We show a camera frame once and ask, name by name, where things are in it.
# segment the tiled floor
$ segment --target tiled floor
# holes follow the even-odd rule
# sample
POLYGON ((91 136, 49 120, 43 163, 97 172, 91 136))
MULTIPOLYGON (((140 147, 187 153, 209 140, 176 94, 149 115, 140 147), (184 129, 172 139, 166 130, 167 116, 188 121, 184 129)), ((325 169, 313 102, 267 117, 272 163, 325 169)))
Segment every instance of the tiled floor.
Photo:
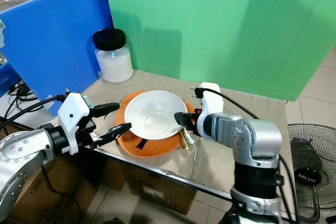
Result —
MULTIPOLYGON (((318 69, 295 102, 286 104, 288 123, 315 123, 336 127, 336 47, 318 69)), ((102 186, 83 223, 101 224, 115 217, 129 223, 216 224, 231 203, 197 192, 188 215, 184 216, 130 194, 127 185, 121 192, 102 186)), ((322 212, 319 224, 336 212, 322 212)))

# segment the white bowl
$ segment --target white bowl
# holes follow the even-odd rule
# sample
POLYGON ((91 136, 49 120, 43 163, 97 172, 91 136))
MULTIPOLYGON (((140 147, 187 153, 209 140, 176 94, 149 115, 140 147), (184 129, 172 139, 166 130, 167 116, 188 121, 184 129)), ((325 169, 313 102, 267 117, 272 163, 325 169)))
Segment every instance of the white bowl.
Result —
POLYGON ((161 140, 182 129, 175 121, 176 112, 187 112, 187 107, 177 95, 153 90, 139 94, 125 109, 125 122, 132 123, 130 131, 146 140, 161 140))

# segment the black jar lid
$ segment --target black jar lid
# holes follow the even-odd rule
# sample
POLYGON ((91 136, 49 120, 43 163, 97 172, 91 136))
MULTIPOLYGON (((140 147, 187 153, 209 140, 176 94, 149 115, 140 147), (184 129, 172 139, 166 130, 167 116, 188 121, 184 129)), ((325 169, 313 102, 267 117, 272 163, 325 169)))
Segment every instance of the black jar lid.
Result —
POLYGON ((113 51, 122 48, 126 44, 125 33, 116 28, 102 29, 92 36, 95 47, 103 51, 113 51))

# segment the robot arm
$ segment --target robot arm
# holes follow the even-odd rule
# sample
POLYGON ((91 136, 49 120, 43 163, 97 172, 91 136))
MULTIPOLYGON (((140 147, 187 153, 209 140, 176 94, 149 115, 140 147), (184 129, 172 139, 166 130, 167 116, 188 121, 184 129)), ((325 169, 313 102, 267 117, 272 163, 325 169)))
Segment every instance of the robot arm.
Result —
POLYGON ((16 132, 0 142, 0 221, 9 215, 26 180, 56 155, 90 149, 116 140, 130 123, 111 128, 105 135, 94 132, 92 118, 117 110, 118 103, 92 106, 87 97, 69 93, 58 111, 59 126, 43 125, 29 132, 16 132))
POLYGON ((203 82, 195 90, 203 105, 202 112, 195 110, 197 115, 177 113, 175 119, 194 134, 233 149, 233 207, 223 221, 264 222, 266 218, 267 222, 281 223, 280 198, 276 194, 276 186, 283 183, 278 173, 282 142, 279 129, 269 121, 223 113, 223 99, 209 91, 200 92, 202 88, 220 92, 218 85, 203 82))

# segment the electric fan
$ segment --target electric fan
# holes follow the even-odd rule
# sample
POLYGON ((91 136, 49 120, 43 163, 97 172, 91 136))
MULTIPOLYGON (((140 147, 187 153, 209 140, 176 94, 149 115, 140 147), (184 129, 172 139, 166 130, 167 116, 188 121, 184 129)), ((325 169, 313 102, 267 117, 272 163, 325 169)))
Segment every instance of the electric fan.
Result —
POLYGON ((289 124, 288 130, 297 202, 301 209, 314 210, 312 218, 300 218, 313 223, 320 217, 319 210, 336 209, 336 129, 289 124))

